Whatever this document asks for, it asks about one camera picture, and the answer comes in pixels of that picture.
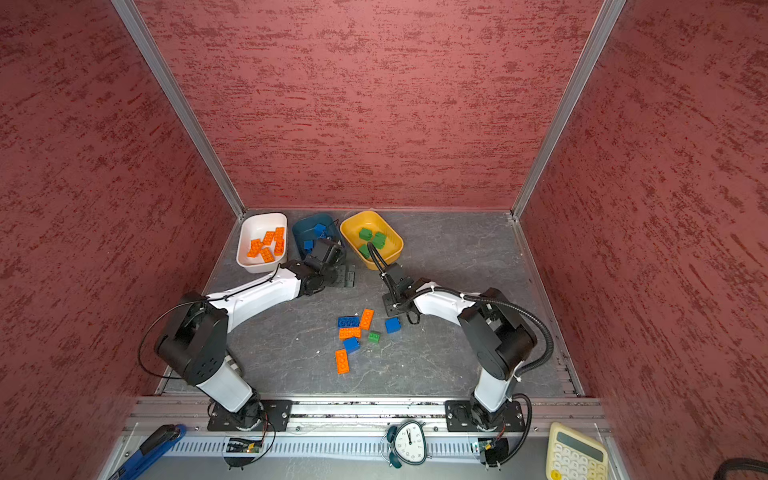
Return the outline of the blue lego long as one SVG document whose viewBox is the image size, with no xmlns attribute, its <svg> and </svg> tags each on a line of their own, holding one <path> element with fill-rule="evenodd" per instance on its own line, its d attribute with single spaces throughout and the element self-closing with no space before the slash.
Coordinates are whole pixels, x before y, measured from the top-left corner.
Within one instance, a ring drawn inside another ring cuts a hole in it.
<svg viewBox="0 0 768 480">
<path fill-rule="evenodd" d="M 359 316 L 342 316 L 337 319 L 337 326 L 343 328 L 358 328 L 360 326 Z"/>
</svg>

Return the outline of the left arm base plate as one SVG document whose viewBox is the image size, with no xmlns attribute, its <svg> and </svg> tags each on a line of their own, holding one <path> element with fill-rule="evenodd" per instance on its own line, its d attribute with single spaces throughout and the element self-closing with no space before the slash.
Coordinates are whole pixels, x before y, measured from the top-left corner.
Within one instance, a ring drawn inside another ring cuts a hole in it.
<svg viewBox="0 0 768 480">
<path fill-rule="evenodd" d="M 226 410 L 212 400 L 207 409 L 207 430 L 212 432 L 256 432 L 272 429 L 284 432 L 291 416 L 291 400 L 249 400 L 237 412 Z"/>
</svg>

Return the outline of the orange lego brick studs up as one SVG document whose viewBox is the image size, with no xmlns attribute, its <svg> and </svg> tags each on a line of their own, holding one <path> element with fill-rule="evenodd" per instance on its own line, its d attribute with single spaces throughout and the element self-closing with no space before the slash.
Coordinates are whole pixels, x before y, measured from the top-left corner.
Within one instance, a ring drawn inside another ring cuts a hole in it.
<svg viewBox="0 0 768 480">
<path fill-rule="evenodd" d="M 275 261 L 275 257 L 268 247 L 261 249 L 260 256 L 265 264 L 269 264 Z"/>
</svg>

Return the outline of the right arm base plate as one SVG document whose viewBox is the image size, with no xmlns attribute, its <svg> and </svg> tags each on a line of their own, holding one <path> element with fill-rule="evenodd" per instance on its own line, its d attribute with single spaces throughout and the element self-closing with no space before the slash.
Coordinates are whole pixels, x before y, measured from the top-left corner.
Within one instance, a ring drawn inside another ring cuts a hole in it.
<svg viewBox="0 0 768 480">
<path fill-rule="evenodd" d="M 505 401 L 498 410 L 489 412 L 474 399 L 448 400 L 444 409 L 449 432 L 517 433 L 525 428 L 517 401 Z"/>
</svg>

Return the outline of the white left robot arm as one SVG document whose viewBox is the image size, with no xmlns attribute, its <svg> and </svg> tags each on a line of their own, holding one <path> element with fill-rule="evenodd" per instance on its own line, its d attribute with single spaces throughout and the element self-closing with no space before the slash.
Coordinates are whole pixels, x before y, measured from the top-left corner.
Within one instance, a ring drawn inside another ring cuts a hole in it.
<svg viewBox="0 0 768 480">
<path fill-rule="evenodd" d="M 155 353 L 239 429 L 249 430 L 261 418 L 261 401 L 229 355 L 229 333 L 278 304 L 321 292 L 337 280 L 342 263 L 335 255 L 325 260 L 309 255 L 240 287 L 207 296 L 190 292 L 168 312 Z"/>
</svg>

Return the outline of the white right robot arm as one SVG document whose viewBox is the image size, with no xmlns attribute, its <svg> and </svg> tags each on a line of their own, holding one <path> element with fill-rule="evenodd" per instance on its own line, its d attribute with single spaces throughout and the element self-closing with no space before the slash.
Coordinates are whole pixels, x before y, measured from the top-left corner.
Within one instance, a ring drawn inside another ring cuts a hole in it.
<svg viewBox="0 0 768 480">
<path fill-rule="evenodd" d="M 380 277 L 388 290 L 385 306 L 396 314 L 411 321 L 434 316 L 461 327 L 481 367 L 469 399 L 469 415 L 476 427 L 495 429 L 513 384 L 538 342 L 526 323 L 528 317 L 496 288 L 460 292 L 427 279 L 416 281 L 398 264 L 387 267 Z"/>
</svg>

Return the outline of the blue lego front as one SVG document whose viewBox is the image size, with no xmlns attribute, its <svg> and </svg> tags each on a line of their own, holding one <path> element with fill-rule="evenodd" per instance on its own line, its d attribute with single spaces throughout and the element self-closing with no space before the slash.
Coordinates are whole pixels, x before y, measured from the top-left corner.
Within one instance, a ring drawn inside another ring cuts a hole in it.
<svg viewBox="0 0 768 480">
<path fill-rule="evenodd" d="M 343 341 L 343 346 L 347 353 L 353 353 L 360 349 L 361 344 L 358 337 L 350 337 Z"/>
</svg>

